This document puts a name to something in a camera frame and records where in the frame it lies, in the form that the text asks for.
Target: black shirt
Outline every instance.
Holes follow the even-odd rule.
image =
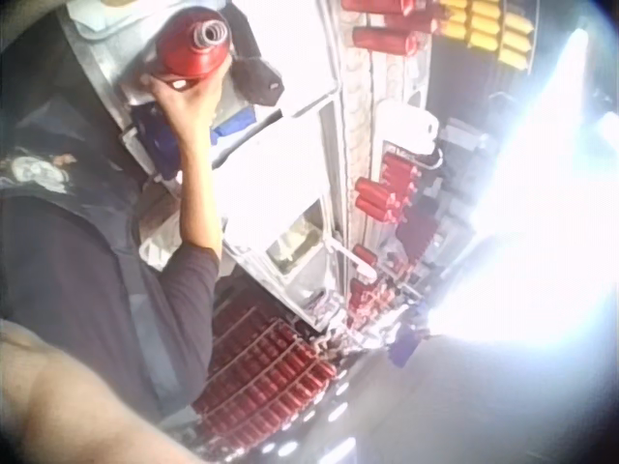
[[[163,419],[117,259],[103,236],[39,199],[11,198],[0,207],[0,317],[90,366],[146,419]],[[210,249],[182,244],[161,273],[146,264],[142,271],[190,404],[204,389],[211,358],[219,260]]]

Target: ceiling light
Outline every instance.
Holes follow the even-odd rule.
[[[318,404],[320,401],[322,401],[322,398],[325,397],[325,391],[321,391],[319,394],[316,395],[316,398],[313,399],[313,404]]]
[[[270,443],[262,448],[262,454],[268,454],[275,449],[275,443]]]
[[[357,441],[354,438],[348,438],[337,445],[333,450],[325,454],[318,464],[337,464],[340,462],[349,452],[355,449]]]
[[[290,454],[292,454],[297,448],[299,447],[299,444],[297,442],[288,442],[285,445],[283,445],[280,450],[278,450],[278,456],[279,457],[286,457],[289,456]]]
[[[311,418],[313,418],[316,415],[315,411],[311,411],[309,414],[307,414],[304,418],[303,418],[303,422],[307,422],[309,420],[311,420]]]
[[[341,403],[333,412],[329,415],[329,422],[334,422],[339,419],[339,416],[344,414],[344,411],[348,409],[348,403]]]
[[[338,390],[336,391],[336,396],[340,396],[342,393],[344,393],[345,391],[348,390],[348,386],[350,384],[348,382],[346,382],[345,384],[343,384],[341,387],[338,388]]]

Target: person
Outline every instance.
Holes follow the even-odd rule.
[[[183,92],[146,76],[184,174],[183,243],[161,273],[132,234],[136,185],[70,107],[52,101],[29,116],[0,161],[0,319],[85,363],[153,422],[206,383],[222,248],[209,128],[229,66]]]
[[[199,464],[128,408],[95,372],[0,321],[0,461]]]

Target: blue object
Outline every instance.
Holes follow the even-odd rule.
[[[154,101],[133,106],[132,119],[137,127],[138,138],[157,170],[165,180],[174,179],[181,168],[181,154],[176,136],[167,123],[162,108]],[[255,122],[253,106],[247,106],[211,129],[211,144],[215,146],[220,137],[242,131]]]

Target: bright light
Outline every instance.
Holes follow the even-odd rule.
[[[172,82],[172,87],[174,87],[176,90],[180,90],[183,87],[185,87],[187,85],[187,80],[175,80],[174,82]]]
[[[334,422],[339,419],[339,417],[344,414],[344,411],[348,409],[348,403],[341,403],[333,412],[329,415],[329,422]]]
[[[617,155],[619,155],[619,115],[608,111],[598,121],[598,132],[602,138],[610,145]]]
[[[311,411],[310,413],[308,413],[304,418],[303,418],[303,422],[307,422],[310,421],[311,418],[313,418],[316,415],[315,411]]]
[[[282,446],[279,450],[278,450],[278,456],[279,457],[286,457],[289,456],[290,454],[292,454],[297,448],[299,447],[299,444],[297,442],[288,442],[286,443],[284,446]]]
[[[617,184],[575,161],[587,43],[584,31],[572,34],[500,155],[474,226],[503,245],[429,313],[433,334],[558,341],[588,321],[616,278]]]
[[[349,452],[354,450],[356,445],[357,441],[354,438],[348,438],[323,456],[320,461],[318,461],[318,464],[337,464],[346,457]]]
[[[325,393],[326,393],[326,391],[325,391],[325,390],[323,390],[323,391],[321,391],[319,394],[317,394],[317,395],[316,395],[316,398],[314,398],[314,399],[313,399],[313,404],[314,404],[314,406],[315,406],[316,404],[318,404],[320,401],[322,401],[322,398],[324,398],[324,397],[325,397]]]
[[[347,391],[349,386],[350,386],[350,384],[349,384],[348,382],[346,382],[345,384],[343,384],[342,386],[340,386],[340,387],[336,390],[336,396],[340,396],[342,393],[344,393],[345,391]]]
[[[275,449],[275,443],[270,443],[262,448],[262,454],[268,454]]]

